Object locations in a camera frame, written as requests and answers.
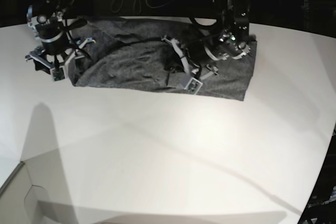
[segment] gray fabric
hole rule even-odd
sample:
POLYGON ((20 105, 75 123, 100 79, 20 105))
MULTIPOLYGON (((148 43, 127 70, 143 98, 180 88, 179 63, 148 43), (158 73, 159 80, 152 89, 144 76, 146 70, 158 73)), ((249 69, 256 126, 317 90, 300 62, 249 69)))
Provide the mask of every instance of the gray fabric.
MULTIPOLYGON (((76 37, 92 37, 97 41, 86 50, 92 61, 73 61, 69 76, 78 87, 124 88, 150 92, 188 93, 180 85, 184 73, 168 73, 165 66, 177 54, 167 43, 144 41, 164 35, 180 41, 199 37, 191 25, 162 20, 122 18, 87 18, 88 24, 73 31, 76 37)), ((218 61, 219 76, 204 81, 199 95, 244 100, 253 76, 256 43, 250 56, 241 60, 218 61)))

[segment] white table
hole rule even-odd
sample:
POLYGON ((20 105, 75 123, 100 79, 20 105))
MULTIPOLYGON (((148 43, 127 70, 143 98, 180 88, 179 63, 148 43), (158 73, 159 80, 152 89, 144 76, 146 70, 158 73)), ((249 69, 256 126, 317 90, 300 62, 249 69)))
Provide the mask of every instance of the white table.
POLYGON ((239 102, 52 83, 24 60, 28 27, 2 28, 1 141, 62 223, 296 224, 336 121, 336 40, 251 32, 239 102))

